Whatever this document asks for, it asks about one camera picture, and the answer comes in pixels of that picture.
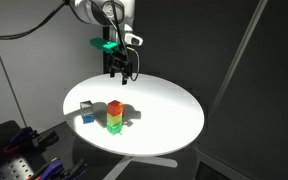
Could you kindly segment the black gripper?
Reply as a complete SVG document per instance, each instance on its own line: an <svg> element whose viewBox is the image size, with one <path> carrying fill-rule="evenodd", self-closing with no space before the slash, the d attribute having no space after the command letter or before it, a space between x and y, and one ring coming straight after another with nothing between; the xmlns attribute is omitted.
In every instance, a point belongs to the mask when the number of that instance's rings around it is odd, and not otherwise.
<svg viewBox="0 0 288 180"><path fill-rule="evenodd" d="M108 55L108 69L110 70L110 77L115 77L115 70L122 71L122 85L126 85L129 72L132 70L132 63L127 59L127 56L117 51Z"/></svg>

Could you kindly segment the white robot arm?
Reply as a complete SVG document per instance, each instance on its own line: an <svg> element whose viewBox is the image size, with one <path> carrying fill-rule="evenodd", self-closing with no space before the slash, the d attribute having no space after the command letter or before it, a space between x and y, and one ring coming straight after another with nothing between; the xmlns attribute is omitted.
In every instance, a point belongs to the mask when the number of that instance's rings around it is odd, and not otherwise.
<svg viewBox="0 0 288 180"><path fill-rule="evenodd" d="M75 16L87 24L108 28L108 37L94 38L90 44L107 55L110 77L122 75L122 84L137 80L140 58L133 46L141 46L143 39L133 33L135 0L69 0Z"/></svg>

